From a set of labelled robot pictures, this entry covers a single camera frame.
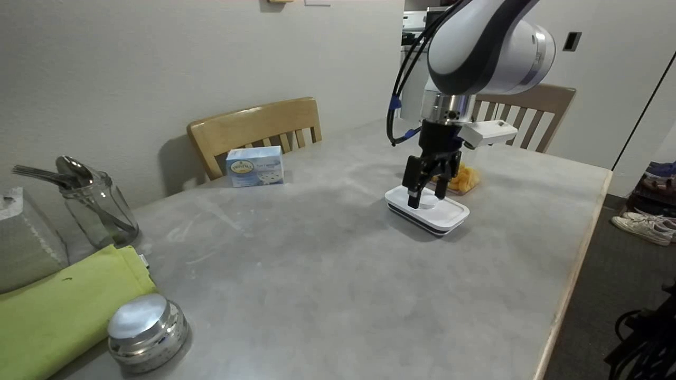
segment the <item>small box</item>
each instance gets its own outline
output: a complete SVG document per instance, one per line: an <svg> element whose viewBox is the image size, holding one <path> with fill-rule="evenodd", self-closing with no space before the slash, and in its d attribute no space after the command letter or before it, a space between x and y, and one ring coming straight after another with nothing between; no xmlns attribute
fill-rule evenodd
<svg viewBox="0 0 676 380"><path fill-rule="evenodd" d="M268 185L283 182L280 146L230 149L221 158L221 166L234 187Z"/></svg>

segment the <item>green towel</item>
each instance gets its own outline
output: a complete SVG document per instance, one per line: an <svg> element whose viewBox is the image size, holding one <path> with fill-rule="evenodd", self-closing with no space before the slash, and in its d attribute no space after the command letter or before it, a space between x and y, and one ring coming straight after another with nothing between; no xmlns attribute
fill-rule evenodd
<svg viewBox="0 0 676 380"><path fill-rule="evenodd" d="M50 378L107 338L118 305L151 291L155 283L133 247L111 244L0 293L0 378Z"/></svg>

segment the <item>gray table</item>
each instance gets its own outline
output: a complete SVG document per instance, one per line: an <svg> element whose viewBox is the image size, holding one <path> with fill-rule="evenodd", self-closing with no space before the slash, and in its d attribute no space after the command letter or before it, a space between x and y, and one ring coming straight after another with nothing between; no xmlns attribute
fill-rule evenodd
<svg viewBox="0 0 676 380"><path fill-rule="evenodd" d="M138 248L195 333L148 378L542 378L612 172L482 148L470 220L433 239L383 201L417 149L370 124L287 153L283 185L138 208ZM97 348L65 378L124 375Z"/></svg>

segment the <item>jar lid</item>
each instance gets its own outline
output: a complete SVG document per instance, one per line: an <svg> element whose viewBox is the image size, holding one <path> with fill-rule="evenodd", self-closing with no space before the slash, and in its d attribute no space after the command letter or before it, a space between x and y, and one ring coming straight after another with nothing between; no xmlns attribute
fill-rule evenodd
<svg viewBox="0 0 676 380"><path fill-rule="evenodd" d="M141 336L163 319L167 304L162 293L148 293L124 304L109 323L109 336L117 339Z"/></svg>

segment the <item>chair backrest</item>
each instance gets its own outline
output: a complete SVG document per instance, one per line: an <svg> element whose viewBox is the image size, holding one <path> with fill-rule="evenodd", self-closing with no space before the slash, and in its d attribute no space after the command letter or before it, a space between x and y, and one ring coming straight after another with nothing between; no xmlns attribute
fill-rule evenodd
<svg viewBox="0 0 676 380"><path fill-rule="evenodd" d="M282 146L282 152L305 148L305 130L310 141L322 141L320 112L314 96L263 102L219 113L189 124L209 176L225 174L219 158L232 148Z"/></svg>
<svg viewBox="0 0 676 380"><path fill-rule="evenodd" d="M519 95L475 95L471 119L507 119L520 129L516 136L520 148L533 149L531 146L535 146L538 152L545 152L572 96L575 89L552 83L540 83Z"/></svg>

